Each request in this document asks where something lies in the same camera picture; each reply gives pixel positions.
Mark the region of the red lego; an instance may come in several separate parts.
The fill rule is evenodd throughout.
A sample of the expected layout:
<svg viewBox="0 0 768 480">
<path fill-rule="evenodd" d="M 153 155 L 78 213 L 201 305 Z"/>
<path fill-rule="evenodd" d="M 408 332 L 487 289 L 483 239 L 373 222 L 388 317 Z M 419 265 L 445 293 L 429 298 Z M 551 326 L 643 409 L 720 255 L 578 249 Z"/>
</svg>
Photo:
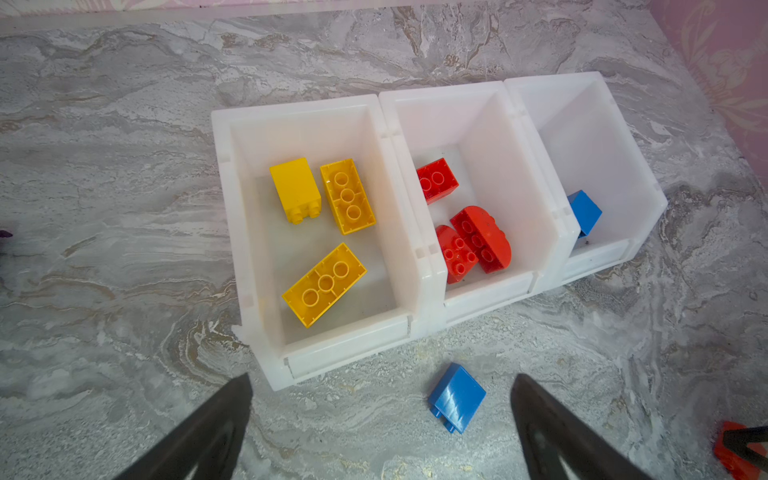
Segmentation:
<svg viewBox="0 0 768 480">
<path fill-rule="evenodd" d="M 453 228 L 440 225 L 436 234 L 447 267 L 447 283 L 458 283 L 478 264 L 478 257 Z"/>
<path fill-rule="evenodd" d="M 714 455 L 736 480 L 758 479 L 767 472 L 767 427 L 724 421 Z"/>
</svg>

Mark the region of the yellow long lego brick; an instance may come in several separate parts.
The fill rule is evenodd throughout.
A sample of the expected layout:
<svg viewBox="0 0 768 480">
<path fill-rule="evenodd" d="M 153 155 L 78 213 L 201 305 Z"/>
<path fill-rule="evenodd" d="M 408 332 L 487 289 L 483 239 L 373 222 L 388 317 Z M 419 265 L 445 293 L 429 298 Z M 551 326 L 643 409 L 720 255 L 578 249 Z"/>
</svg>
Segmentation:
<svg viewBox="0 0 768 480">
<path fill-rule="evenodd" d="M 376 224 L 373 209 L 352 159 L 320 167 L 326 197 L 342 235 Z"/>
</svg>

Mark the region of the yellow square lego brick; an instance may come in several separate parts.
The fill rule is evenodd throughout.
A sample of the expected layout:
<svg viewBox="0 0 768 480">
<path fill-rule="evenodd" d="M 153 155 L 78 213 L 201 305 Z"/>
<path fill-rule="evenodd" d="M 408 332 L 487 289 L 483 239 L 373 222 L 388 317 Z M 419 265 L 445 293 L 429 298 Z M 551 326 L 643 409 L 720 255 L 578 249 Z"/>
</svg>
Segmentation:
<svg viewBox="0 0 768 480">
<path fill-rule="evenodd" d="M 321 214 L 322 198 L 306 158 L 272 166 L 270 174 L 290 223 L 298 225 Z"/>
</svg>

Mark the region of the white bin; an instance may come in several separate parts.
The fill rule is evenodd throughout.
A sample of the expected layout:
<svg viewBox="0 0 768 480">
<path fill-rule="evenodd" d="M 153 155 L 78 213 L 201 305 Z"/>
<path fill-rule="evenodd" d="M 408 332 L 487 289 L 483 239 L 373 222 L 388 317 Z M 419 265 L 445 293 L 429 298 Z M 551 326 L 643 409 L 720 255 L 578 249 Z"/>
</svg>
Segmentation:
<svg viewBox="0 0 768 480">
<path fill-rule="evenodd" d="M 445 328 L 555 287 L 577 224 L 520 97 L 500 81 L 386 91 L 379 96 L 410 204 L 431 263 L 426 317 Z M 428 205 L 417 169 L 444 158 L 459 187 Z M 436 228 L 467 206 L 505 233 L 511 263 L 447 283 Z"/>
<path fill-rule="evenodd" d="M 436 294 L 424 242 L 376 95 L 216 110 L 211 115 L 241 322 L 274 390 L 427 336 Z M 352 160 L 376 222 L 343 234 L 323 209 L 290 223 L 270 168 L 304 158 L 313 173 Z M 339 245 L 366 273 L 313 326 L 284 293 Z"/>
<path fill-rule="evenodd" d="M 510 78 L 571 209 L 583 193 L 601 215 L 580 226 L 554 283 L 564 285 L 635 257 L 668 201 L 604 77 L 582 72 Z"/>
</svg>

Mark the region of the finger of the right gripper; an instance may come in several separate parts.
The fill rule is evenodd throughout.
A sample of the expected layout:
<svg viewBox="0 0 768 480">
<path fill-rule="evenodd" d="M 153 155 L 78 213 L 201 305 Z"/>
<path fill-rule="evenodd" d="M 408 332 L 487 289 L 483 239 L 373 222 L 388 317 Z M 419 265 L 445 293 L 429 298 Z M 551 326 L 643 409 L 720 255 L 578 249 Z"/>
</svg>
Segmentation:
<svg viewBox="0 0 768 480">
<path fill-rule="evenodd" d="M 766 443 L 766 426 L 724 425 L 722 463 L 728 471 L 766 471 Z"/>
</svg>

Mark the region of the blue square lego brick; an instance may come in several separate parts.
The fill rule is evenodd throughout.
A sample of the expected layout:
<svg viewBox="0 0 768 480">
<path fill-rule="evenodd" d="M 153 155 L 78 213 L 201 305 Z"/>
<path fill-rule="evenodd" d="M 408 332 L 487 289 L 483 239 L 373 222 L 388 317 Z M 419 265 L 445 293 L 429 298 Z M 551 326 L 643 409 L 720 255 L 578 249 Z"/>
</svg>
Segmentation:
<svg viewBox="0 0 768 480">
<path fill-rule="evenodd" d="M 449 433 L 463 434 L 486 397 L 485 389 L 460 364 L 451 363 L 430 393 L 431 413 Z"/>
</svg>

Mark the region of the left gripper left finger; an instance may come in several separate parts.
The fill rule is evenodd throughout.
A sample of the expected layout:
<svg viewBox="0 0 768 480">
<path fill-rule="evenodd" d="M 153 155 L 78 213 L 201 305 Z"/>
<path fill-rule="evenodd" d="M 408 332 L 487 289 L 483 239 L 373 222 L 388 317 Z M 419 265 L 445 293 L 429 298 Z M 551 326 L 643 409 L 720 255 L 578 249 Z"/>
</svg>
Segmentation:
<svg viewBox="0 0 768 480">
<path fill-rule="evenodd" d="M 242 374 L 118 475 L 120 479 L 230 479 L 250 416 L 253 390 Z"/>
</svg>

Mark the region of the red arch lego brick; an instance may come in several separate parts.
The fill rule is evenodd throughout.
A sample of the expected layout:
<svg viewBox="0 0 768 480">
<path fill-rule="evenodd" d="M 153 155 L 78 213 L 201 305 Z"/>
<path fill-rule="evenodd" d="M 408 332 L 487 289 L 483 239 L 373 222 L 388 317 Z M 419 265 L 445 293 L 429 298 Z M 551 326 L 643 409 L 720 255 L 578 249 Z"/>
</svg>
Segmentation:
<svg viewBox="0 0 768 480">
<path fill-rule="evenodd" d="M 506 269 L 511 263 L 511 247 L 496 220 L 480 206 L 467 206 L 450 222 L 487 274 Z"/>
</svg>

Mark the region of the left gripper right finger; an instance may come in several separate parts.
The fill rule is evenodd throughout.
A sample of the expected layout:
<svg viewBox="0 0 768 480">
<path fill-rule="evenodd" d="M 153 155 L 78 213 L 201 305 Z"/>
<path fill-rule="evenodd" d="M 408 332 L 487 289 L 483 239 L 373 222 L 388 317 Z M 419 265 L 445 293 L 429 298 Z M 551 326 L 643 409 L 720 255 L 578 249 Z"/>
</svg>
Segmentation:
<svg viewBox="0 0 768 480">
<path fill-rule="evenodd" d="M 516 376 L 510 403 L 532 479 L 566 479 L 565 466 L 580 479 L 649 477 L 529 375 Z"/>
</svg>

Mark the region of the blue lego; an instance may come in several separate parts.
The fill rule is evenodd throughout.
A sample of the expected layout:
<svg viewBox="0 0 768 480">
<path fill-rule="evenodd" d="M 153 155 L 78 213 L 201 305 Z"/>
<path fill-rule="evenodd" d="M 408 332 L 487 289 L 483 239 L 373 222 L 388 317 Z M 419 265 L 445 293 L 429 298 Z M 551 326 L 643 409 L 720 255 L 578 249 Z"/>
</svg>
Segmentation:
<svg viewBox="0 0 768 480">
<path fill-rule="evenodd" d="M 584 238 L 596 226 L 602 216 L 602 210 L 583 190 L 568 195 L 567 199 L 579 224 L 579 237 Z"/>
</svg>

